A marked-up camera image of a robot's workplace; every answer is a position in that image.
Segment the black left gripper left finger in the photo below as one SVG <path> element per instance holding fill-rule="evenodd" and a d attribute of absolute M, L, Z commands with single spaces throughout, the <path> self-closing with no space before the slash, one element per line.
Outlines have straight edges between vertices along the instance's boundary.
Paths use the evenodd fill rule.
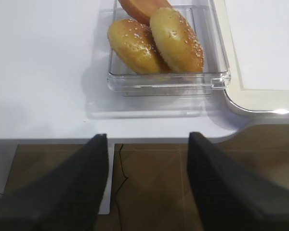
<path fill-rule="evenodd" d="M 91 231 L 108 178 L 105 134 L 57 168 L 0 197 L 0 231 Z"/>

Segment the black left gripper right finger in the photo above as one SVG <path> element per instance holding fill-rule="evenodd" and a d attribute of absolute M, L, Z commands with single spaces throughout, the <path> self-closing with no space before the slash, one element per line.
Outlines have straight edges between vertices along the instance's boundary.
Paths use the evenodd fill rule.
<path fill-rule="evenodd" d="M 231 159 L 199 132 L 187 174 L 206 231 L 289 231 L 289 190 Z"/>

